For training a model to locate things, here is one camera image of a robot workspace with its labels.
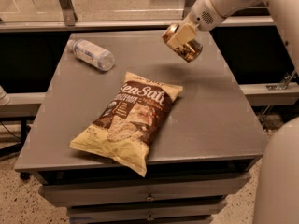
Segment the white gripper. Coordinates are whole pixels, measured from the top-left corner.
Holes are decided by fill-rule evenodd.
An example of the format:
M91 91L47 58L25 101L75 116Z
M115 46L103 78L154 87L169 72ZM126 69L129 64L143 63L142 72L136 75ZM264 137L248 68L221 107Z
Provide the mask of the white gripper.
M172 24L169 27L170 36L167 45L176 49L196 38L195 28L200 31L211 31L224 20L211 0L197 0L184 18L183 24Z

